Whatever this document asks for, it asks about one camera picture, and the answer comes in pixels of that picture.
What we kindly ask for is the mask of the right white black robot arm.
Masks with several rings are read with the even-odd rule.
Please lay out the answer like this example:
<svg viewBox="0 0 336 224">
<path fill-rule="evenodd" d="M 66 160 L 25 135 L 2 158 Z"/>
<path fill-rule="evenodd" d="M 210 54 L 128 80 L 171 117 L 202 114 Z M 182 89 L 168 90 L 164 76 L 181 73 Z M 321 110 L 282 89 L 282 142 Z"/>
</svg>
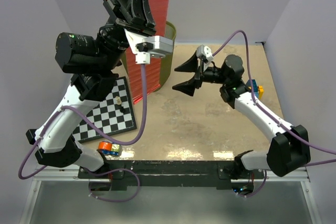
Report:
<svg viewBox="0 0 336 224">
<path fill-rule="evenodd" d="M 248 118 L 270 141 L 266 152 L 246 151 L 234 158 L 231 178 L 246 178 L 255 169 L 270 170 L 283 177 L 311 161 L 308 131 L 302 125 L 293 126 L 282 120 L 257 98 L 243 82 L 243 61 L 228 55 L 221 67 L 213 56 L 195 52 L 189 60 L 176 67 L 176 72 L 192 72 L 193 77 L 173 86 L 173 90 L 193 96 L 202 83 L 221 84 L 220 96 L 232 109 Z"/>
</svg>

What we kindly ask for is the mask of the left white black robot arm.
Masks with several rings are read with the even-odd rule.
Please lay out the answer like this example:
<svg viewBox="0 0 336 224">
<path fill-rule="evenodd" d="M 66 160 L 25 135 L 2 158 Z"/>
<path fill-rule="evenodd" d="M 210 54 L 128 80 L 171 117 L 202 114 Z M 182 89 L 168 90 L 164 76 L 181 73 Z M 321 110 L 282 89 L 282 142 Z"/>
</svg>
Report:
<svg viewBox="0 0 336 224">
<path fill-rule="evenodd" d="M 118 78 L 113 69 L 127 49 L 135 54 L 142 72 L 157 54 L 149 0 L 103 0 L 103 5 L 109 18 L 96 37 L 73 33 L 57 37 L 55 59 L 63 72 L 71 74 L 70 84 L 48 120 L 26 133 L 41 168 L 74 164 L 97 178 L 105 177 L 109 165 L 104 155 L 76 141 L 73 131 L 112 91 Z"/>
</svg>

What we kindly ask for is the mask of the olive green mesh trash bin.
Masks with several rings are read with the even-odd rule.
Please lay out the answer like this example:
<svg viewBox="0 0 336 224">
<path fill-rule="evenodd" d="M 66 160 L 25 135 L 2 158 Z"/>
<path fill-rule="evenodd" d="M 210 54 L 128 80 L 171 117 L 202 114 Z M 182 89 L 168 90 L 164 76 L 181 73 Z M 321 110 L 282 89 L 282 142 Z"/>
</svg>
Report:
<svg viewBox="0 0 336 224">
<path fill-rule="evenodd" d="M 175 26 L 166 21 L 164 37 L 173 40 L 176 38 Z M 152 59 L 151 64 L 146 67 L 146 80 L 148 94 L 160 90 L 167 82 L 172 69 L 173 54 L 169 54 L 162 59 Z M 128 74 L 130 88 L 134 100 L 142 98 L 141 91 L 141 71 L 140 67 L 134 63 L 135 56 L 131 49 L 127 49 L 121 57 L 121 62 Z"/>
</svg>

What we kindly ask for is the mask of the colourful toy block stack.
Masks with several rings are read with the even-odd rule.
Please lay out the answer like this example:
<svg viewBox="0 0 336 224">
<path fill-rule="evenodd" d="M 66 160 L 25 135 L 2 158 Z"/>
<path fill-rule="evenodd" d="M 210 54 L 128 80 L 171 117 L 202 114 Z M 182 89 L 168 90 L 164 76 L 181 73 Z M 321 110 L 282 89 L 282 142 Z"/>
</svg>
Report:
<svg viewBox="0 0 336 224">
<path fill-rule="evenodd" d="M 263 97 L 264 88 L 263 88 L 263 86 L 259 86 L 255 79 L 252 79 L 251 81 L 248 80 L 246 82 L 246 86 L 249 87 L 250 89 L 251 89 L 251 87 L 253 87 L 254 95 L 255 95 L 256 98 L 261 99 Z"/>
</svg>

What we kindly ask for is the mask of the cream chess piece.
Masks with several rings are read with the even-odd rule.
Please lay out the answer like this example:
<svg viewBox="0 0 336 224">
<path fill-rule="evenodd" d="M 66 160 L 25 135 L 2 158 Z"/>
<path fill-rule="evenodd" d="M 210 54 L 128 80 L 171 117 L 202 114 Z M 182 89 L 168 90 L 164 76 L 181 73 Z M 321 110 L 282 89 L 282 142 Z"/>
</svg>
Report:
<svg viewBox="0 0 336 224">
<path fill-rule="evenodd" d="M 121 101 L 120 97 L 116 97 L 115 98 L 115 102 L 116 102 L 117 105 L 121 105 L 122 104 L 122 101 Z"/>
</svg>

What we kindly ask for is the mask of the black white chessboard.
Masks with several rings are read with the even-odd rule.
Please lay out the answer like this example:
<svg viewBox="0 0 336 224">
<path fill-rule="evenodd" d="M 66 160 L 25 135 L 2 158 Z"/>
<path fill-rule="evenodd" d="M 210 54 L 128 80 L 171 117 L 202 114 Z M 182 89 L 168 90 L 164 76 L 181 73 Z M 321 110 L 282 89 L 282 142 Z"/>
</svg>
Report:
<svg viewBox="0 0 336 224">
<path fill-rule="evenodd" d="M 121 105 L 116 104 L 116 97 L 121 98 Z M 124 113 L 120 111 L 120 106 L 125 108 Z M 106 99 L 92 109 L 86 117 L 108 136 L 137 129 L 127 78 L 119 77 Z"/>
</svg>

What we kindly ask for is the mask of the orange blue toy car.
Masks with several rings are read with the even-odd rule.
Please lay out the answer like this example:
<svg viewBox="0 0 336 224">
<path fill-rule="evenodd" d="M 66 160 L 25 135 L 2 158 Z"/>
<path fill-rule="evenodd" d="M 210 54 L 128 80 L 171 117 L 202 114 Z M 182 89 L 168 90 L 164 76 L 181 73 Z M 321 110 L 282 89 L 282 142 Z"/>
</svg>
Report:
<svg viewBox="0 0 336 224">
<path fill-rule="evenodd" d="M 116 143 L 102 141 L 98 145 L 98 150 L 105 155 L 119 156 L 121 152 L 121 146 Z"/>
</svg>

